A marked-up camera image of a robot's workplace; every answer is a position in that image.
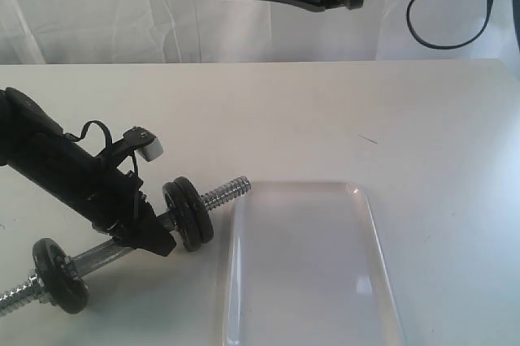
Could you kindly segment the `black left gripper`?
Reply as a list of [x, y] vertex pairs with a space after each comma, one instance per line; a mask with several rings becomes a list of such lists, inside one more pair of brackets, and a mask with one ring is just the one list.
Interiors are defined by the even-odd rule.
[[142, 184], [136, 159], [128, 173], [116, 167], [105, 169], [87, 197], [93, 211], [89, 220], [95, 231], [112, 236], [123, 247], [167, 257], [176, 241], [143, 198]]

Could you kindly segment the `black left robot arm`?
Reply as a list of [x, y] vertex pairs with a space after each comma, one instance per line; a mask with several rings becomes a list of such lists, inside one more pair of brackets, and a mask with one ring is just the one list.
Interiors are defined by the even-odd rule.
[[166, 257], [176, 246], [141, 191], [138, 170], [119, 165], [140, 154], [162, 154], [158, 138], [142, 127], [113, 141], [107, 126], [88, 121], [79, 136], [65, 133], [29, 96], [1, 91], [1, 164], [9, 166], [89, 220], [123, 246]]

